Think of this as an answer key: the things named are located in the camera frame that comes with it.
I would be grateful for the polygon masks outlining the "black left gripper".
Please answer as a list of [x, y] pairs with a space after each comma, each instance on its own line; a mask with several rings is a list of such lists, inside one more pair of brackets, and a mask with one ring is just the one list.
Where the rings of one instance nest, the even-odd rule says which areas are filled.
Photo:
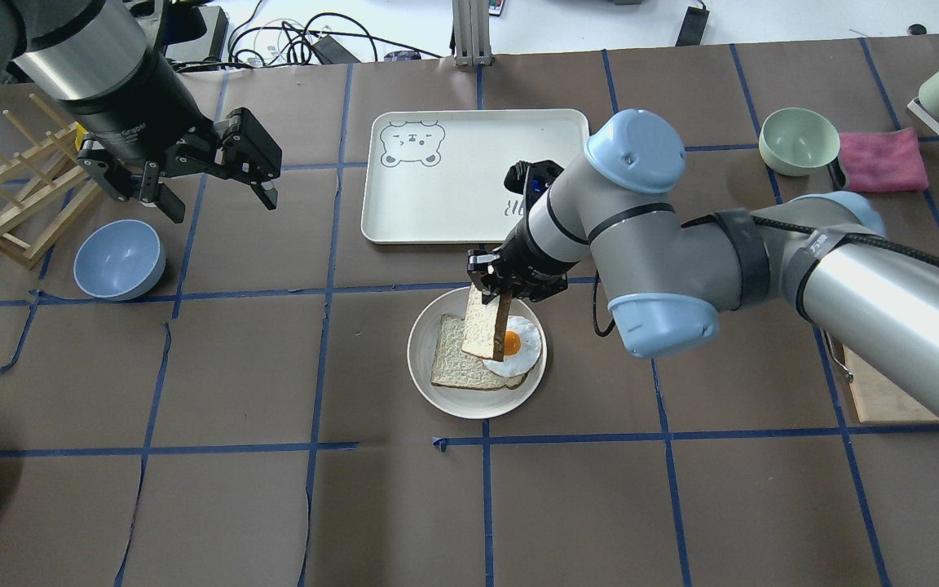
[[220, 122], [197, 115], [186, 127], [145, 121], [122, 130], [89, 130], [76, 162], [114, 200], [138, 198], [180, 224], [186, 205], [163, 178], [208, 172], [234, 179], [249, 185], [267, 210], [276, 210], [282, 155], [256, 115], [241, 107]]

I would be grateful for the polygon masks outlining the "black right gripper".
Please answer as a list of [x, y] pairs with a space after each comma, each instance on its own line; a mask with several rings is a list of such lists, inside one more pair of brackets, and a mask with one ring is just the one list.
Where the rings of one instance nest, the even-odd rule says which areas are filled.
[[482, 294], [484, 305], [510, 291], [512, 298], [538, 303], [567, 289], [574, 263], [545, 253], [526, 224], [517, 224], [493, 250], [467, 250], [467, 275]]

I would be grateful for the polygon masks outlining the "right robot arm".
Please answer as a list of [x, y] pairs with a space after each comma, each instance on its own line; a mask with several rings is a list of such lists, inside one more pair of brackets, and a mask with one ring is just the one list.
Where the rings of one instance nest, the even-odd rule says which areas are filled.
[[536, 200], [467, 272], [491, 301], [543, 301], [593, 258], [628, 353], [659, 358], [718, 334], [718, 316], [783, 298], [939, 416], [939, 258], [894, 244], [860, 194], [799, 196], [682, 222], [668, 193], [686, 169], [673, 127], [616, 113], [569, 166], [509, 172]]

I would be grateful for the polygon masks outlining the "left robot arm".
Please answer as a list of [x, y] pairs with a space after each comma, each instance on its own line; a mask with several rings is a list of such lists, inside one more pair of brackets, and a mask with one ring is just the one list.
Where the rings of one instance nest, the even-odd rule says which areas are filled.
[[85, 127], [77, 163], [113, 200], [181, 223], [185, 204], [163, 179], [211, 174], [275, 210], [275, 139], [247, 108], [202, 114], [123, 2], [0, 1], [0, 77], [10, 63]]

